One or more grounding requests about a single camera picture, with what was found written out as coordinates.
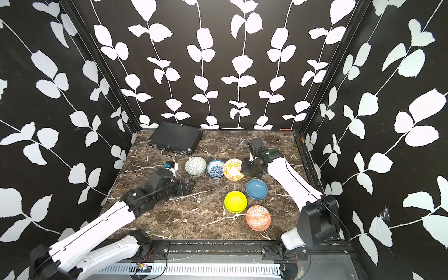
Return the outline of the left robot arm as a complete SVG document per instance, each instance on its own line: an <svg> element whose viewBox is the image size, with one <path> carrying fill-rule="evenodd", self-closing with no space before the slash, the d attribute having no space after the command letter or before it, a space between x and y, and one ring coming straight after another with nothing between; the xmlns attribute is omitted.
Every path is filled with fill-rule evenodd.
<svg viewBox="0 0 448 280"><path fill-rule="evenodd" d="M79 231L51 246L39 245L33 249L29 279L85 280L112 264L134 257L150 244L149 236L141 230L107 246L99 245L156 205L171 197L189 196L195 183L189 178L176 178L168 169L155 171Z"/></svg>

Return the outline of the orange geometric bowl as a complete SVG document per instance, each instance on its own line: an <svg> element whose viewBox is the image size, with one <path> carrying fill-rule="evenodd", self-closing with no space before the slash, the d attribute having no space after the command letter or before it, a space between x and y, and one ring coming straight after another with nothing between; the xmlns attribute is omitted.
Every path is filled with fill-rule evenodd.
<svg viewBox="0 0 448 280"><path fill-rule="evenodd" d="M246 222L252 230L262 232L271 225L271 214L265 207L254 205L246 212Z"/></svg>

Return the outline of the blue-grey bowl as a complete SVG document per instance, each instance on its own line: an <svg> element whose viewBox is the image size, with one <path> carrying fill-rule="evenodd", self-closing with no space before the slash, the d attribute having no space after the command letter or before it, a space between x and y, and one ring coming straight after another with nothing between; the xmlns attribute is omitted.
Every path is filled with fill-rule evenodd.
<svg viewBox="0 0 448 280"><path fill-rule="evenodd" d="M252 200L263 200L268 195L268 186L260 179L253 179L246 184L246 193Z"/></svg>

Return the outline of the blue floral bowl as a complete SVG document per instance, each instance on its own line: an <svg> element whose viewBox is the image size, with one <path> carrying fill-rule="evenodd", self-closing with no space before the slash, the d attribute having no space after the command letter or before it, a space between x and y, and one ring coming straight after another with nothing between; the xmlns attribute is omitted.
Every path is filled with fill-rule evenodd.
<svg viewBox="0 0 448 280"><path fill-rule="evenodd" d="M220 179L224 177L224 168L225 162L220 159L214 159L210 161L206 166L206 173L213 179Z"/></svg>

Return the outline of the white green-patterned bowl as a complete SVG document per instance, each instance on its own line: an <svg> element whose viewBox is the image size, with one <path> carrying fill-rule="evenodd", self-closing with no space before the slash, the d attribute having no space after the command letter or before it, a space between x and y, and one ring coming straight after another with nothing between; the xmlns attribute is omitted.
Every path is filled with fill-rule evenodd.
<svg viewBox="0 0 448 280"><path fill-rule="evenodd" d="M204 158L195 156L191 157L185 163L185 171L192 176L200 176L202 175L207 168L207 163Z"/></svg>

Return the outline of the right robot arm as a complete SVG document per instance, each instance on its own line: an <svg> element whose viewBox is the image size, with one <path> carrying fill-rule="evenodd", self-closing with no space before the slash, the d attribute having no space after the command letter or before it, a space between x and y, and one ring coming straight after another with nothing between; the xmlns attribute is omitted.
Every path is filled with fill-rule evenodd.
<svg viewBox="0 0 448 280"><path fill-rule="evenodd" d="M280 236L280 248L292 251L298 247L312 247L341 230L337 200L312 187L280 151L265 149L257 152L252 158L243 159L240 171L249 177L262 177L268 173L300 210L296 226Z"/></svg>

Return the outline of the orange floral bowl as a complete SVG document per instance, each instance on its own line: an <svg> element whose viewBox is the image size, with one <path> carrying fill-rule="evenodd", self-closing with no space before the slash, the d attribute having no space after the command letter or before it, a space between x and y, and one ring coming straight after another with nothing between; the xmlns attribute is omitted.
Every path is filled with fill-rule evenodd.
<svg viewBox="0 0 448 280"><path fill-rule="evenodd" d="M230 181L239 181L244 178L244 174L241 172L243 161L240 159L230 159L225 162L223 166L223 174Z"/></svg>

